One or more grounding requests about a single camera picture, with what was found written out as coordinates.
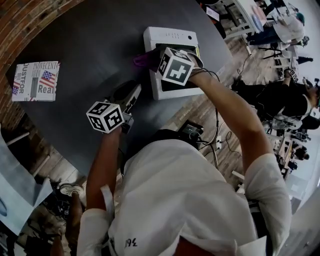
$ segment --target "black number on shirt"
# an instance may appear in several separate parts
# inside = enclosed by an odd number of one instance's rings
[[[134,238],[134,239],[127,239],[127,240],[125,240],[125,247],[124,248],[126,248],[126,247],[130,247],[130,246],[133,246],[133,247],[136,247],[137,246],[137,244],[136,244],[136,239]]]

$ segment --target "dark gray table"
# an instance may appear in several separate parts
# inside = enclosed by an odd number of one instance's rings
[[[54,102],[22,102],[37,128],[75,168],[87,175],[102,134],[86,111],[121,83],[138,79],[142,92],[132,109],[135,119],[122,142],[141,143],[161,128],[188,97],[155,101],[149,72],[133,66],[144,53],[147,27],[194,31],[205,67],[217,72],[231,59],[224,40],[194,0],[84,1],[46,27],[24,49],[17,63],[60,61]]]

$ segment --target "white t-shirt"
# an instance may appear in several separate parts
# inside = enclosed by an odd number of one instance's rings
[[[119,213],[84,212],[78,256],[100,256],[106,233],[111,255],[173,255],[179,237],[211,252],[263,256],[248,201],[194,147],[181,140],[155,141],[125,165]],[[276,157],[265,154],[248,168],[245,195],[258,200],[274,255],[289,235],[291,204]],[[110,190],[102,189],[107,211]]]
[[[281,39],[282,42],[287,43],[291,40],[300,42],[305,36],[304,25],[295,16],[283,17],[287,26],[282,25],[280,22],[273,25],[273,28]]]

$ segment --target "brick wall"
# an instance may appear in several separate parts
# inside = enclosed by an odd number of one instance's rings
[[[48,24],[83,0],[0,0],[0,123],[14,130],[24,115],[11,101],[6,72],[27,44]]]

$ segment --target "person in white shirt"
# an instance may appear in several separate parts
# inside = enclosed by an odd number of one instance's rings
[[[190,80],[239,139],[245,196],[236,193],[195,147],[163,139],[125,163],[115,215],[117,128],[103,136],[87,179],[78,256],[264,256],[268,240],[267,254],[279,253],[289,235],[291,203],[259,118],[245,100],[208,73],[199,72]],[[249,207],[253,201],[268,236],[259,236]]]
[[[277,24],[265,27],[263,32],[248,36],[250,45],[266,45],[282,42],[284,44],[297,44],[305,36],[305,17],[300,12],[295,15],[278,19]]]

